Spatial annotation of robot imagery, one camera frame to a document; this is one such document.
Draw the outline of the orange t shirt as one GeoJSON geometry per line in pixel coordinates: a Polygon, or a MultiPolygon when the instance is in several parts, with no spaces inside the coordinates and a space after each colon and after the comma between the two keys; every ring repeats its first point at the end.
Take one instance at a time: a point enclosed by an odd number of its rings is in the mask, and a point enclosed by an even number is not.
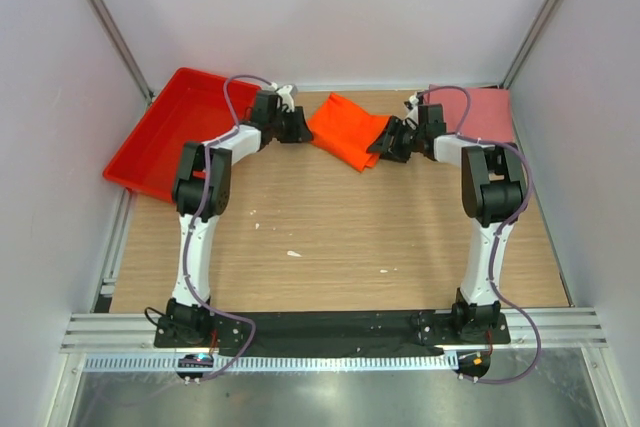
{"type": "Polygon", "coordinates": [[[308,121],[312,144],[358,172],[373,168],[380,155],[368,151],[383,133],[390,115],[371,114],[353,101],[331,93],[308,121]]]}

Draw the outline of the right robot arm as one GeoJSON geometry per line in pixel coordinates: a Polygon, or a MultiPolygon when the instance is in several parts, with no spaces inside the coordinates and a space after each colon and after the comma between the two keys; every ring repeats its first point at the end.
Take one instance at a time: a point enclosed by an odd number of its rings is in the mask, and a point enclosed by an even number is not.
{"type": "Polygon", "coordinates": [[[420,153],[460,169],[462,207],[472,227],[467,267],[451,312],[425,327],[444,327],[464,343],[489,340],[501,328],[498,293],[507,242],[530,198],[519,150],[449,133],[443,107],[422,104],[403,120],[391,117],[367,151],[402,163],[420,153]]]}

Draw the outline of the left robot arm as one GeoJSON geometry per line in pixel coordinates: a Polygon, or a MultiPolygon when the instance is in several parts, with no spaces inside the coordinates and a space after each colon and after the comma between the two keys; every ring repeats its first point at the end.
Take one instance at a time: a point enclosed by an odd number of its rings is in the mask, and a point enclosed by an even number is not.
{"type": "Polygon", "coordinates": [[[214,333],[210,258],[218,222],[230,200],[232,167],[272,140],[300,144],[313,139],[291,85],[259,91],[249,118],[234,122],[214,139],[189,141],[183,147],[172,191],[180,223],[178,274],[158,321],[158,343],[199,347],[214,333]]]}

